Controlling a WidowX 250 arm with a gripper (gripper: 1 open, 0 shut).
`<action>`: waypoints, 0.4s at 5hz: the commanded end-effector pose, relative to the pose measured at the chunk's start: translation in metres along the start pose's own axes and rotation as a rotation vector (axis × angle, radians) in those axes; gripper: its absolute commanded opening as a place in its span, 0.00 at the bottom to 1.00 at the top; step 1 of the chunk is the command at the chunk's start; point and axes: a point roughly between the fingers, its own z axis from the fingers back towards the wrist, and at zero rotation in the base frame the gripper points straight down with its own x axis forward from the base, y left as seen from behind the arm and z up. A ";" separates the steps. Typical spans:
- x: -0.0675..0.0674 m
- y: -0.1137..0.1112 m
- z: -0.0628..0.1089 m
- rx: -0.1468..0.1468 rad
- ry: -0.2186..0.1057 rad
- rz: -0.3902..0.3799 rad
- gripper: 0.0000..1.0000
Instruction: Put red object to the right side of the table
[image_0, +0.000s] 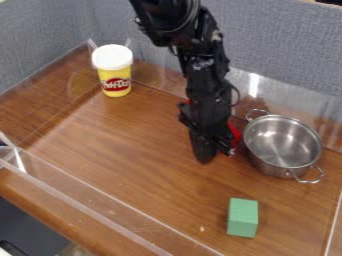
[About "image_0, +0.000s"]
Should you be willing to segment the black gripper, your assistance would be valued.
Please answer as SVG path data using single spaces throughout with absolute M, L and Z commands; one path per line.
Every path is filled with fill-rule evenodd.
M 208 164 L 218 149 L 232 156 L 236 135 L 229 127 L 234 85 L 226 79 L 228 62 L 192 59 L 185 67 L 188 103 L 181 103 L 180 120 L 190 129 L 190 141 L 197 160 Z

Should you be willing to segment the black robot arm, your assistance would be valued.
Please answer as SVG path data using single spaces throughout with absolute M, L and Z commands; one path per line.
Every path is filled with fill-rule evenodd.
M 197 160 L 206 164 L 218 153 L 232 153 L 236 139 L 229 118 L 240 91 L 226 79 L 224 34 L 201 0 L 129 1 L 141 31 L 178 57 L 189 98 L 178 104 L 180 121 L 189 128 Z

